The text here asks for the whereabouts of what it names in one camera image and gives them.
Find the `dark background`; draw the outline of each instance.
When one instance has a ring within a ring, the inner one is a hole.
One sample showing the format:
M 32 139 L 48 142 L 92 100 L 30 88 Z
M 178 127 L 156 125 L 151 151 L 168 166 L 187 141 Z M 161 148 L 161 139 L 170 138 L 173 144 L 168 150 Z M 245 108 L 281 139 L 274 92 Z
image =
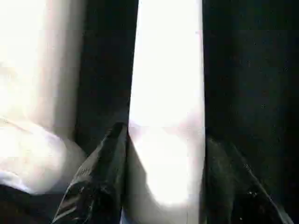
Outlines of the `dark background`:
M 128 121 L 137 7 L 137 0 L 87 1 L 75 133 L 87 153 L 114 122 Z
M 298 220 L 294 3 L 204 0 L 204 48 L 206 126 L 236 144 L 268 192 Z

